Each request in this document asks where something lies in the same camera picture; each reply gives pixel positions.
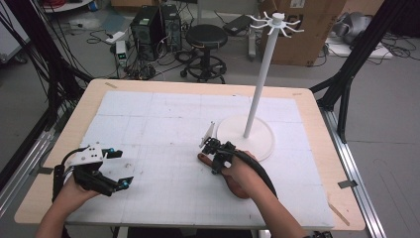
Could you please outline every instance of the table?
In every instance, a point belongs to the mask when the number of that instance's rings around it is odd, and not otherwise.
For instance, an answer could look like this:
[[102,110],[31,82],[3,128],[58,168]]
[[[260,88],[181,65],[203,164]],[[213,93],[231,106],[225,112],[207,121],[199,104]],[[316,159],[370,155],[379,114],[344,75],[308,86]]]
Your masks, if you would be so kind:
[[[243,85],[93,80],[62,131],[46,160],[45,167],[52,168],[59,164],[69,150],[79,147],[103,96],[109,90],[216,95],[253,95],[254,93],[253,86]],[[262,96],[291,98],[296,101],[318,172],[326,189],[328,203],[333,211],[335,222],[333,229],[364,229],[365,222],[352,190],[349,187],[341,189],[337,185],[337,182],[347,178],[313,94],[303,88],[265,87]],[[15,220],[18,223],[39,223],[41,221],[50,207],[52,183],[52,175],[37,176],[15,215]]]

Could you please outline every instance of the computer tower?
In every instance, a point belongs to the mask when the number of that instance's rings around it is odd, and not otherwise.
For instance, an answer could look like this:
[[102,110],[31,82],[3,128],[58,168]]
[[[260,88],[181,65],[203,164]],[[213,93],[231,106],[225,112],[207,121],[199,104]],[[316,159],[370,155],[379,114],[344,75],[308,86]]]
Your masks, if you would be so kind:
[[139,60],[155,61],[158,59],[158,44],[136,46]]
[[130,27],[136,44],[155,45],[164,38],[158,6],[143,5]]
[[166,48],[169,52],[182,50],[181,19],[176,5],[166,4],[160,6],[166,36]]

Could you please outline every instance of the black stool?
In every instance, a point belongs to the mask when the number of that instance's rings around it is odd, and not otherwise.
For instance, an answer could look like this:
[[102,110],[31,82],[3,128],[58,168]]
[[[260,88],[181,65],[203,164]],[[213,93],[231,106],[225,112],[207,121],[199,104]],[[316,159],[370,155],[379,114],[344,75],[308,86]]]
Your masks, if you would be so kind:
[[186,77],[189,72],[197,78],[197,82],[220,77],[222,83],[225,84],[222,74],[226,72],[226,64],[221,59],[210,56],[211,50],[219,49],[228,42],[228,35],[223,29],[207,24],[197,25],[188,30],[185,39],[189,45],[200,50],[204,55],[189,60],[181,76]]

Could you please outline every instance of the black metal post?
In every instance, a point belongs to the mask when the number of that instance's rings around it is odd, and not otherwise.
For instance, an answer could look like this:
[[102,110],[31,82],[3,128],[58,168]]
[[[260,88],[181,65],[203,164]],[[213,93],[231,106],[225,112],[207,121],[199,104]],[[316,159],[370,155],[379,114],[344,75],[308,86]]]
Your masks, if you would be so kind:
[[412,0],[385,0],[340,70],[331,78],[309,88],[315,93],[328,87],[324,96],[318,100],[318,105],[325,110],[332,111],[341,97],[337,132],[343,143],[347,143],[346,119],[353,79],[410,1]]

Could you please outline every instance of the aluminum frame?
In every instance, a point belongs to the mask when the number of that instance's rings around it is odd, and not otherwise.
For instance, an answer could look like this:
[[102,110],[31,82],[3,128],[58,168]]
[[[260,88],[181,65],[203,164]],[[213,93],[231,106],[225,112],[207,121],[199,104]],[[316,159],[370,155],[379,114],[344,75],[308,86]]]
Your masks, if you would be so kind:
[[16,169],[15,173],[7,182],[6,186],[0,193],[0,219],[3,217],[7,208],[13,202],[16,194],[19,192],[23,184],[27,181],[30,173],[38,164],[47,148],[53,142],[54,129],[50,129],[48,132],[44,131],[37,142],[34,144],[30,152],[25,157],[24,161]]
[[325,125],[330,132],[331,139],[333,140],[337,153],[340,156],[340,161],[348,179],[354,180],[358,184],[357,186],[353,187],[353,193],[355,194],[359,208],[361,209],[362,215],[364,216],[370,236],[373,238],[386,238],[382,224],[380,223],[379,217],[377,216],[370,197],[368,196],[368,191],[365,187],[365,183],[362,180],[362,176],[359,173],[358,167],[356,166],[350,148],[348,144],[342,142],[340,135],[337,133],[338,120],[335,113],[333,111],[327,111],[322,108],[320,111],[324,117]]

